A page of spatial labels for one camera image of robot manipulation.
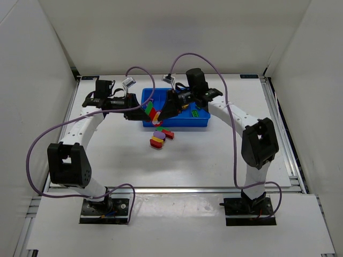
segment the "blue tray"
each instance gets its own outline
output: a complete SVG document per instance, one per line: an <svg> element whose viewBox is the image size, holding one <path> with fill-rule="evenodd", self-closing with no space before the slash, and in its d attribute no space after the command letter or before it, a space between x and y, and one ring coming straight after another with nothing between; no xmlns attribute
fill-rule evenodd
<svg viewBox="0 0 343 257"><path fill-rule="evenodd" d="M156 88L153 95L153 105L156 111L160 111L165 104L167 90L170 88ZM144 88L141 95L143 103L150 96L152 88ZM199 117L193 117L192 111L197 110ZM186 110L183 110L178 116L165 119L162 126L164 127L206 127L211 115L203 109L198 109L195 103L191 103ZM151 122L143 122L144 127L153 127Z"/></svg>

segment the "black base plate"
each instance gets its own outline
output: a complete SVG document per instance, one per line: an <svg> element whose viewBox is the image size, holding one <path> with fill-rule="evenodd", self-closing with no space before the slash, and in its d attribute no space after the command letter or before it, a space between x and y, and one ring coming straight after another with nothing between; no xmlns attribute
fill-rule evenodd
<svg viewBox="0 0 343 257"><path fill-rule="evenodd" d="M89 202L84 199L80 214L80 224L127 224L129 214L129 198L112 198L112 207L116 215L101 218L101 214L89 206Z"/></svg>
<svg viewBox="0 0 343 257"><path fill-rule="evenodd" d="M250 212L242 198L224 198L226 226L271 226L276 225L275 217L263 218L273 213L272 202L266 197Z"/></svg>

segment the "colorful block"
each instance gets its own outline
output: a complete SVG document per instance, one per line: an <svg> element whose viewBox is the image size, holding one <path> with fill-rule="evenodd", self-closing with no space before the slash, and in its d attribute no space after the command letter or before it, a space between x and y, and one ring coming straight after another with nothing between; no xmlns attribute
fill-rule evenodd
<svg viewBox="0 0 343 257"><path fill-rule="evenodd" d="M152 139L150 139L150 145L152 147L157 148L157 149L162 148L162 146L163 146L162 143L156 142L155 140L152 140Z"/></svg>
<svg viewBox="0 0 343 257"><path fill-rule="evenodd" d="M161 113L160 111L156 112L155 117L152 119L153 122L156 122L156 121L157 121L157 119L158 119L159 116L160 116L160 113Z"/></svg>
<svg viewBox="0 0 343 257"><path fill-rule="evenodd" d="M167 138L173 139L174 138L174 133L171 131L167 130L162 130L162 132L166 135Z"/></svg>
<svg viewBox="0 0 343 257"><path fill-rule="evenodd" d="M145 113L149 115L153 108L154 108L154 106L153 106L152 102L149 102L146 106Z"/></svg>
<svg viewBox="0 0 343 257"><path fill-rule="evenodd" d="M150 117L150 119L151 119L151 121L152 121L153 118L156 116L156 113L157 113L157 111L155 110L155 108L152 108L151 111L150 111L150 113L148 114L149 117Z"/></svg>
<svg viewBox="0 0 343 257"><path fill-rule="evenodd" d="M169 129L167 129L166 127L161 127L161 126L157 127L156 130L157 131L162 131L162 130L169 131Z"/></svg>
<svg viewBox="0 0 343 257"><path fill-rule="evenodd" d="M166 134L164 134L161 131L155 131L154 132L154 137L162 139L164 141L166 139Z"/></svg>
<svg viewBox="0 0 343 257"><path fill-rule="evenodd" d="M156 141L156 142L158 142L158 143L162 143L162 144L164 143L164 140L163 140L163 139L159 139L159 138L154 137L154 136L152 136L151 139L154 140L154 141Z"/></svg>

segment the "white table surface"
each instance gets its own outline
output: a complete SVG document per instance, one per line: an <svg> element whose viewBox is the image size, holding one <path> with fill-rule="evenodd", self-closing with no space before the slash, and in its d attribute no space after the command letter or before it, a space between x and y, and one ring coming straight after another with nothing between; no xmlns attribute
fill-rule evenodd
<svg viewBox="0 0 343 257"><path fill-rule="evenodd" d="M276 206L278 195L271 196ZM222 194L139 194L129 225L79 224L81 198L42 198L38 257L308 256L334 253L314 195L284 194L276 226L225 226Z"/></svg>
<svg viewBox="0 0 343 257"><path fill-rule="evenodd" d="M133 75L137 83L130 88L140 102L143 88L151 87L147 75ZM155 75L156 87L168 87ZM224 75L228 84L229 100L247 113L259 118L270 117L259 79L241 79L237 74ZM123 75L101 76L116 80L121 86ZM217 75L206 75L209 87L222 92ZM185 75L177 81L187 85ZM82 80L73 103L70 119L80 114L85 96L95 89L95 81ZM136 187L234 187L232 129L220 119L211 116L208 127L170 128L174 140L167 140L161 150L150 146L154 128L144 128L142 122L127 121L123 114L109 114L94 133L87 148L92 176L101 184L116 186L131 183ZM246 163L241 152L242 140L237 134L238 183L244 184ZM267 180L289 187L285 159L279 151L272 162Z"/></svg>

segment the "white wall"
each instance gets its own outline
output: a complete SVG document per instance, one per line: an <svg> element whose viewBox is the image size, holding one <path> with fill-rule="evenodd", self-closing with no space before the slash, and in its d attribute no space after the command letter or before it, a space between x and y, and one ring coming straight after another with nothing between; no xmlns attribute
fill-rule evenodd
<svg viewBox="0 0 343 257"><path fill-rule="evenodd" d="M343 256L342 75L343 1L312 0L272 81L339 256Z"/></svg>
<svg viewBox="0 0 343 257"><path fill-rule="evenodd" d="M12 8L14 3L0 3L0 256L12 256L33 195L25 174L29 145L64 119L75 85L37 0L19 0ZM58 131L49 134L34 151L37 186L46 177L48 143L57 137Z"/></svg>
<svg viewBox="0 0 343 257"><path fill-rule="evenodd" d="M310 0L39 0L82 74L165 73L186 51L222 72L273 70ZM185 58L175 71L199 66Z"/></svg>

